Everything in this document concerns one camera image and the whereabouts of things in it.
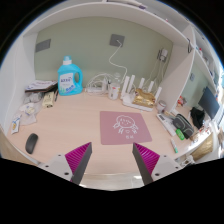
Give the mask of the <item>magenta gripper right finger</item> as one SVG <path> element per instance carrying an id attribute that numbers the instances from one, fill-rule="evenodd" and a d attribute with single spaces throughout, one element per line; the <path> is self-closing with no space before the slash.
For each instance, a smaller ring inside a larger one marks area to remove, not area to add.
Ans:
<path id="1" fill-rule="evenodd" d="M 137 163 L 143 183 L 145 185 L 152 183 L 152 172 L 160 158 L 160 155 L 138 143 L 133 144 L 132 153 Z"/>

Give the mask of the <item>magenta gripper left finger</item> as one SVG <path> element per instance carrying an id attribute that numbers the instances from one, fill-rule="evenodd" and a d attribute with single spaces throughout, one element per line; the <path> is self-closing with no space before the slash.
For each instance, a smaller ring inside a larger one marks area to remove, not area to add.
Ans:
<path id="1" fill-rule="evenodd" d="M 86 167 L 88 165 L 90 156 L 92 154 L 92 143 L 86 143 L 78 148 L 70 151 L 65 155 L 66 161 L 72 171 L 71 181 L 79 185 Z"/>

